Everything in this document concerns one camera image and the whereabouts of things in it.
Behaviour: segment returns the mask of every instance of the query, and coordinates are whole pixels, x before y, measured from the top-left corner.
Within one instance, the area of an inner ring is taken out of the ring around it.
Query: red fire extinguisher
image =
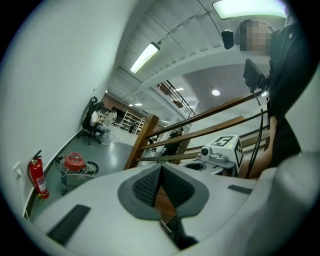
[[[39,197],[41,197],[41,199],[47,199],[49,197],[49,191],[44,176],[43,163],[41,160],[42,156],[39,155],[41,151],[42,150],[36,153],[32,160],[29,162],[28,174]]]

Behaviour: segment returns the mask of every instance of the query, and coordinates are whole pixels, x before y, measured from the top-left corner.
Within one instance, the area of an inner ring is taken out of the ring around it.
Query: black office chair
[[[90,145],[90,139],[94,138],[101,144],[101,141],[95,136],[96,132],[101,133],[101,130],[98,129],[97,127],[100,126],[101,124],[96,123],[95,126],[90,126],[90,119],[91,115],[93,113],[93,109],[95,104],[97,103],[98,99],[96,97],[92,97],[89,102],[89,109],[88,112],[86,113],[86,116],[82,122],[82,132],[77,135],[77,138],[79,139],[80,137],[88,137],[88,145]]]

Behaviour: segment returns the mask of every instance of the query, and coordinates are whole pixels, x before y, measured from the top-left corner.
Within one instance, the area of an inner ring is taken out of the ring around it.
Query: fluorescent ceiling light
[[[221,0],[213,3],[221,19],[247,15],[286,17],[285,5],[280,0]]]
[[[135,63],[133,64],[133,66],[130,68],[130,71],[132,73],[137,73],[138,70],[144,65],[146,64],[146,62],[148,60],[150,60],[150,58],[155,55],[157,52],[159,51],[159,47],[154,43],[150,43],[145,49],[144,51],[141,53],[141,55],[139,56],[139,58],[135,61]]]
[[[218,91],[218,90],[213,90],[213,91],[212,91],[212,94],[213,94],[214,96],[219,96],[219,95],[220,95],[220,91]]]

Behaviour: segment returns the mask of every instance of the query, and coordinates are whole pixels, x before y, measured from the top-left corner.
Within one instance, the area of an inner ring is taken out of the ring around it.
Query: floor
[[[97,177],[120,172],[124,169],[125,163],[133,148],[137,136],[128,133],[117,127],[111,128],[110,144],[101,145],[98,141],[92,139],[91,145],[88,145],[87,137],[75,138],[62,152],[64,156],[76,151],[83,155],[86,161],[93,161],[98,164],[99,172]],[[156,157],[160,154],[155,151],[145,150],[144,157]],[[139,162],[140,165],[150,165],[154,162]],[[40,201],[36,198],[31,214],[30,221],[34,220],[45,208],[62,197],[60,192],[61,175],[60,170],[52,165],[46,176],[46,183],[50,193],[48,199]]]

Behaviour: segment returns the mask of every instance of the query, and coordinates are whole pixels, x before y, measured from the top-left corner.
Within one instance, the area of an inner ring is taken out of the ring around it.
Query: white wall
[[[260,103],[263,105],[266,103],[266,97],[259,97]],[[238,116],[247,114],[254,111],[258,107],[256,99],[251,99],[247,102],[229,108],[220,113],[214,114],[202,120],[192,123],[189,133],[193,133],[204,128],[208,128],[222,122],[228,121],[230,119],[236,118]],[[188,148],[193,148],[197,146],[202,146],[208,144],[219,136],[224,135],[242,135],[256,130],[260,127],[261,118],[257,117],[252,120],[246,121],[244,123],[238,124],[236,126],[217,131],[205,136],[193,138],[190,140]],[[267,114],[263,115],[263,126],[267,125]]]
[[[45,1],[11,42],[0,71],[0,185],[16,214],[32,189],[31,157],[42,150],[46,166],[80,130],[89,99],[102,98],[139,2]],[[19,180],[17,162],[24,171]]]

